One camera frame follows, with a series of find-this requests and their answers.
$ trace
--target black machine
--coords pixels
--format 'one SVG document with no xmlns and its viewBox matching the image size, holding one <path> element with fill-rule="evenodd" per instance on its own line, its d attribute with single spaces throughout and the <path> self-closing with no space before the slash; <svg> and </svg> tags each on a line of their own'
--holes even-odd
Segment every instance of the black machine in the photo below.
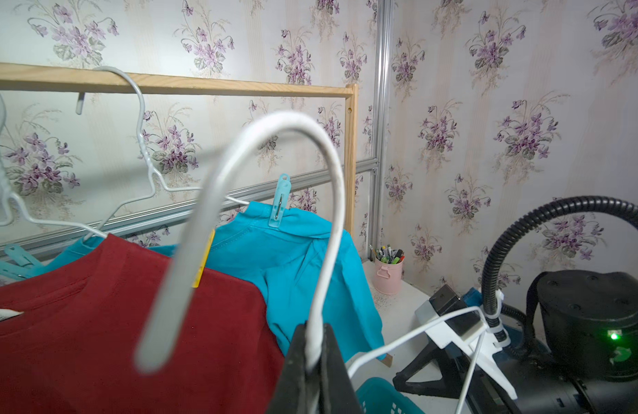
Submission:
<svg viewBox="0 0 638 414">
<path fill-rule="evenodd" d="M 558 199 L 517 220 L 487 257 L 482 270 L 482 305 L 496 314 L 498 271 L 522 236 L 556 217 L 595 211 L 622 218 L 638 230 L 638 207 L 609 197 Z M 440 315 L 466 305 L 442 287 L 430 299 Z M 539 304 L 547 350 L 535 339 L 533 318 Z M 476 370 L 467 402 L 478 414 L 609 414 L 638 413 L 638 280 L 623 272 L 600 274 L 563 270 L 539 274 L 526 297 L 526 313 L 503 304 L 501 314 L 523 327 L 520 343 L 508 345 L 496 357 L 498 367 L 518 394 L 516 400 L 483 371 Z M 455 332 L 474 323 L 472 314 L 453 319 Z M 487 318 L 490 327 L 501 322 Z M 496 334 L 499 341 L 505 331 Z M 431 360 L 443 378 L 413 383 L 409 379 Z M 457 398 L 469 360 L 453 345 L 427 347 L 394 379 L 401 392 Z"/>
</svg>

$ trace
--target white bracket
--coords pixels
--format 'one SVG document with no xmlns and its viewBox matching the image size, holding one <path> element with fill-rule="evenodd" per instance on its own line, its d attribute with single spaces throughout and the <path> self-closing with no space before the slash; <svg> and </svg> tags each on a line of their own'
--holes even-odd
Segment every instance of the white bracket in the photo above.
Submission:
<svg viewBox="0 0 638 414">
<path fill-rule="evenodd" d="M 439 317 L 429 301 L 423 303 L 415 311 L 415 316 L 421 324 L 430 322 L 432 319 Z M 489 377 L 496 381 L 498 385 L 500 385 L 508 393 L 510 398 L 516 400 L 517 392 L 514 390 L 510 381 L 508 381 L 508 378 L 505 377 L 503 372 L 498 368 L 498 365 L 496 365 L 493 358 L 494 354 L 501 351 L 501 348 L 499 348 L 500 345 L 498 345 L 498 340 L 493 333 L 488 331 L 487 324 L 483 321 L 479 321 L 477 325 L 461 336 L 457 335 L 457 333 L 453 331 L 446 322 L 441 322 L 434 327 L 427 329 L 425 333 L 440 349 L 444 349 L 450 343 L 454 343 L 462 350 L 462 352 L 464 352 L 464 354 L 466 354 L 469 358 L 472 358 L 472 355 L 475 352 L 475 347 L 478 343 L 478 337 L 483 331 L 484 342 L 476 363 L 484 372 L 487 373 L 487 375 L 489 375 Z"/>
</svg>

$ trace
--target red t-shirt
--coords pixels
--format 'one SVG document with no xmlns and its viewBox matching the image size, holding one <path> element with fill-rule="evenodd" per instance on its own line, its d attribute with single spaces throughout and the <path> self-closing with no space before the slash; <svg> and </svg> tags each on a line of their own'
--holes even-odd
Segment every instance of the red t-shirt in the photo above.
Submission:
<svg viewBox="0 0 638 414">
<path fill-rule="evenodd" d="M 170 259 L 115 236 L 0 287 L 0 413 L 262 413 L 284 363 L 256 286 L 205 269 L 172 358 L 133 366 Z"/>
</svg>

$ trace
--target blue laundry basket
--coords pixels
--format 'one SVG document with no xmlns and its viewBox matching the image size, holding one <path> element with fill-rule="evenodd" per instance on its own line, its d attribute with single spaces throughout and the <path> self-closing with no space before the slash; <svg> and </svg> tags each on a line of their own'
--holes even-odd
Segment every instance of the blue laundry basket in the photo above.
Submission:
<svg viewBox="0 0 638 414">
<path fill-rule="evenodd" d="M 356 391 L 364 414 L 424 414 L 383 378 L 373 377 Z"/>
</svg>

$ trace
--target turquoise shirt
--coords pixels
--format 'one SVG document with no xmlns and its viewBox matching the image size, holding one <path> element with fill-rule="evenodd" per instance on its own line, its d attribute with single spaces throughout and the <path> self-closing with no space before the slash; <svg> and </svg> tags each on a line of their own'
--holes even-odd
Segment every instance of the turquoise shirt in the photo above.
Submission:
<svg viewBox="0 0 638 414">
<path fill-rule="evenodd" d="M 305 323 L 323 263 L 331 222 L 299 209 L 284 211 L 279 228 L 268 226 L 272 206 L 252 202 L 234 220 L 215 229 L 206 267 L 256 285 L 267 304 L 268 326 L 286 355 L 296 326 Z M 92 251 L 102 239 L 81 240 L 61 253 L 45 271 Z M 176 246 L 151 250 L 172 256 Z M 323 306 L 323 320 L 335 331 L 346 361 L 357 352 L 384 344 L 360 256 L 351 236 L 342 234 L 340 251 Z"/>
</svg>

